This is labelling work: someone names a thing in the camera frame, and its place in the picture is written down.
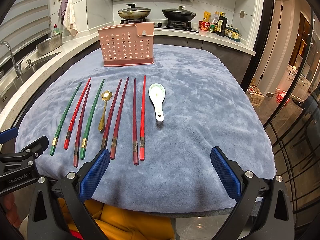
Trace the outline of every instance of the pot lid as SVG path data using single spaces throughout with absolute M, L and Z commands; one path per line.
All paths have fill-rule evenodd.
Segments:
M 188 11 L 188 10 L 185 10 L 184 7 L 185 7 L 185 6 L 179 5 L 178 8 L 164 9 L 163 11 L 166 11 L 166 12 L 176 12 L 176 13 L 188 13 L 188 14 L 190 14 L 190 15 L 196 15 L 196 14 L 193 13 L 193 12 L 190 12 L 190 11 Z
M 131 12 L 149 12 L 151 11 L 151 9 L 149 8 L 145 8 L 145 7 L 136 7 L 136 3 L 130 3 L 130 4 L 126 4 L 128 6 L 131 6 L 130 8 L 126 8 L 124 10 L 126 11 L 131 11 Z

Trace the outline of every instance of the red chopstick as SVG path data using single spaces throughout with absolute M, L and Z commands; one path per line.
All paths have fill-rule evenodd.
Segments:
M 69 128 L 68 128 L 68 132 L 67 132 L 67 136 L 66 136 L 66 140 L 64 141 L 64 149 L 68 149 L 69 147 L 69 142 L 70 142 L 70 137 L 71 137 L 71 133 L 72 133 L 72 130 L 73 130 L 73 125 L 75 124 L 75 120 L 76 120 L 76 117 L 77 117 L 77 114 L 78 114 L 78 111 L 79 111 L 79 108 L 80 108 L 80 105 L 81 105 L 81 102 L 82 102 L 82 99 L 84 97 L 84 93 L 85 91 L 87 90 L 88 86 L 89 86 L 89 83 L 90 83 L 90 80 L 91 78 L 89 78 L 87 84 L 85 85 L 82 93 L 81 93 L 81 96 L 79 98 L 79 101 L 78 101 L 78 104 L 76 106 L 76 109 L 73 113 L 73 116 L 71 118 L 71 122 L 70 122 L 70 125 L 69 125 Z
M 146 102 L 146 75 L 143 78 L 141 123 L 140 123 L 140 160 L 144 161 L 144 107 Z
M 106 127 L 104 129 L 104 133 L 103 133 L 101 149 L 106 149 L 107 148 L 107 142 L 108 142 L 108 137 L 109 137 L 111 120 L 112 120 L 112 116 L 113 116 L 113 110 L 115 109 L 116 100 L 117 100 L 117 96 L 118 96 L 118 93 L 119 93 L 119 90 L 120 90 L 121 81 L 122 81 L 122 78 L 120 78 L 117 91 L 115 93 L 115 96 L 113 97 L 112 105 L 111 105 L 111 108 L 110 108 L 110 111 L 109 111 L 109 116 L 108 116 L 108 119 L 107 119 L 107 124 L 106 124 Z
M 132 145 L 133 145 L 133 164 L 138 165 L 138 145 L 137 145 L 137 113 L 136 113 L 136 79 L 133 83 L 133 113 L 132 113 Z
M 76 137 L 76 143 L 75 143 L 75 153 L 73 155 L 73 166 L 75 166 L 76 168 L 78 167 L 78 164 L 79 164 L 79 146 L 80 146 L 80 139 L 81 139 L 81 129 L 82 129 L 85 105 L 87 104 L 90 87 L 91 85 L 89 85 L 87 93 L 84 98 L 80 119 L 79 119 L 79 124 L 78 124 L 77 137 Z
M 112 144 L 111 144 L 111 150 L 110 150 L 110 159 L 111 160 L 114 160 L 114 158 L 116 156 L 116 147 L 117 147 L 119 126 L 120 126 L 120 119 L 121 119 L 121 113 L 122 113 L 122 107 L 123 107 L 125 92 L 127 91 L 128 81 L 129 81 L 129 78 L 127 78 L 127 82 L 125 83 L 125 86 L 124 86 L 124 89 L 123 89 L 122 98 L 121 98 L 121 101 L 120 101 L 120 106 L 119 106 L 116 125 L 115 125 L 115 130 L 113 132 L 113 138 L 112 138 Z

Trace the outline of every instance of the green chopstick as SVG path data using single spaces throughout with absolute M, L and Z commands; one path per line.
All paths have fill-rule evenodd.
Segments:
M 58 138 L 59 138 L 59 135 L 60 135 L 60 132 L 61 132 L 62 125 L 64 123 L 64 120 L 66 119 L 66 116 L 67 116 L 67 113 L 68 113 L 69 108 L 71 106 L 71 103 L 72 103 L 73 99 L 75 98 L 76 93 L 78 92 L 81 84 L 82 84 L 82 82 L 79 83 L 78 87 L 76 88 L 76 91 L 73 93 L 69 103 L 67 104 L 66 109 L 64 110 L 64 113 L 62 115 L 61 121 L 60 121 L 59 126 L 57 128 L 56 134 L 55 134 L 55 136 L 53 138 L 53 141 L 52 141 L 52 146 L 51 146 L 51 150 L 50 150 L 50 155 L 51 156 L 53 156 L 54 151 L 56 150 L 56 146 L 57 146 L 57 143 L 58 143 Z
M 81 143 L 81 150 L 80 150 L 80 159 L 81 160 L 83 160 L 84 156 L 85 156 L 85 150 L 87 148 L 87 140 L 88 140 L 88 137 L 89 137 L 89 132 L 90 132 L 90 126 L 91 126 L 91 123 L 92 123 L 93 113 L 94 113 L 94 110 L 96 108 L 97 101 L 98 101 L 98 98 L 100 96 L 100 92 L 101 92 L 103 83 L 104 83 L 104 79 L 102 79 L 101 85 L 100 85 L 100 87 L 98 89 L 98 92 L 97 92 L 97 95 L 96 95 L 96 98 L 94 99 L 93 105 L 91 107 L 90 115 L 89 115 L 89 118 L 88 118 L 87 126 L 85 127 L 85 131 L 84 131 L 84 135 L 83 135 L 83 139 L 82 139 L 82 143 Z

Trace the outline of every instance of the door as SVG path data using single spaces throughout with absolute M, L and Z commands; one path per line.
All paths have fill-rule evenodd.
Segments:
M 263 56 L 261 58 L 260 64 L 255 74 L 256 84 L 263 95 L 267 93 L 267 87 L 274 74 L 273 69 L 277 66 L 276 64 L 269 64 L 269 60 L 274 56 L 276 51 L 273 50 L 276 43 L 276 38 L 279 32 L 279 25 L 282 14 L 282 0 L 275 0 L 273 19 L 270 29 L 270 34 L 266 47 L 263 51 Z

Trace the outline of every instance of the soy sauce bottle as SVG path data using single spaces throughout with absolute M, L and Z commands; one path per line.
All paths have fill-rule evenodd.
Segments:
M 228 19 L 225 16 L 226 14 L 224 12 L 220 13 L 220 17 L 218 20 L 218 27 L 216 31 L 216 34 L 222 37 L 224 36 L 226 26 L 227 26 L 227 21 L 228 21 Z

